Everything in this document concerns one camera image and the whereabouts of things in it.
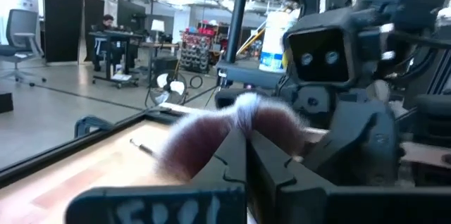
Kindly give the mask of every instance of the lamp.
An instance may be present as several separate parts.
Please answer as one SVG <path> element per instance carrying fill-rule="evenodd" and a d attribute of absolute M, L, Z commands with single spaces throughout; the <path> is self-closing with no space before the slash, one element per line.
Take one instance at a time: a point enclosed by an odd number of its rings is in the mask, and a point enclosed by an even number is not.
<path fill-rule="evenodd" d="M 156 32 L 155 42 L 159 42 L 159 33 L 164 32 L 164 21 L 162 20 L 153 20 L 151 30 Z"/>

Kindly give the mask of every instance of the wooden board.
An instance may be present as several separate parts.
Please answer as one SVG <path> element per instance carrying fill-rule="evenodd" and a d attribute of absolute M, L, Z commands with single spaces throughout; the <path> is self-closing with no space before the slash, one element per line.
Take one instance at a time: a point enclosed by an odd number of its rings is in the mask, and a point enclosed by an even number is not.
<path fill-rule="evenodd" d="M 175 183 L 156 176 L 155 158 L 130 143 L 158 153 L 167 136 L 167 125 L 141 122 L 0 189 L 0 223 L 62 224 L 70 200 L 89 188 Z"/>

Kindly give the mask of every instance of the person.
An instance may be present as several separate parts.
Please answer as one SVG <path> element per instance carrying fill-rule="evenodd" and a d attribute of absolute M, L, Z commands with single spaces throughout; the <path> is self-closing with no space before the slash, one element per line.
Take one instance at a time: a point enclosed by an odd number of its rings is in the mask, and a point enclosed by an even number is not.
<path fill-rule="evenodd" d="M 114 17 L 112 15 L 104 15 L 102 18 L 102 22 L 96 25 L 96 31 L 105 31 L 113 29 L 113 21 Z M 102 42 L 100 44 L 100 51 L 106 51 L 108 45 L 106 42 Z M 121 63 L 122 55 L 124 53 L 124 48 L 120 45 L 118 46 L 118 42 L 112 42 L 111 45 L 111 64 L 118 65 Z M 94 71 L 99 72 L 101 70 L 100 67 L 100 56 L 94 56 L 92 59 L 92 63 L 94 64 Z"/>

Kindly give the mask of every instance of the floor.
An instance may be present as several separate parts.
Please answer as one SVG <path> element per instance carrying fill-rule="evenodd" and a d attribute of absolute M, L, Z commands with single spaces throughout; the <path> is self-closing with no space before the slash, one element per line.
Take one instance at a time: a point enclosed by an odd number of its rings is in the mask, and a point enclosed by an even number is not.
<path fill-rule="evenodd" d="M 37 60 L 21 63 L 20 68 L 46 77 L 47 82 L 38 78 L 36 86 L 30 87 L 13 79 L 0 80 L 0 92 L 12 92 L 14 102 L 14 111 L 0 114 L 0 169 L 73 139 L 74 124 L 83 116 L 117 122 L 145 108 L 145 87 L 116 89 L 101 81 L 93 85 L 91 66 L 44 66 Z M 11 64 L 0 62 L 0 75 L 8 70 Z M 183 75 L 189 81 L 195 74 Z M 214 89 L 207 90 L 214 87 L 216 77 L 202 78 L 199 89 L 188 90 L 186 106 L 214 108 L 213 99 L 207 104 Z"/>

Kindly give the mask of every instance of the gray office chair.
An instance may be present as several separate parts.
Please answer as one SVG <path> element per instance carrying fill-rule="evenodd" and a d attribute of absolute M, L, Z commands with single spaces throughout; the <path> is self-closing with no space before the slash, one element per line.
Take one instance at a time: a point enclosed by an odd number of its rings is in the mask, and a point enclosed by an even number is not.
<path fill-rule="evenodd" d="M 27 77 L 39 77 L 33 73 L 19 71 L 18 64 L 42 56 L 44 53 L 36 41 L 36 27 L 38 24 L 38 14 L 32 11 L 12 9 L 9 11 L 8 24 L 6 26 L 6 38 L 8 44 L 0 45 L 0 61 L 14 63 L 14 70 L 0 79 L 14 77 L 16 82 L 28 82 L 31 87 L 34 82 Z"/>

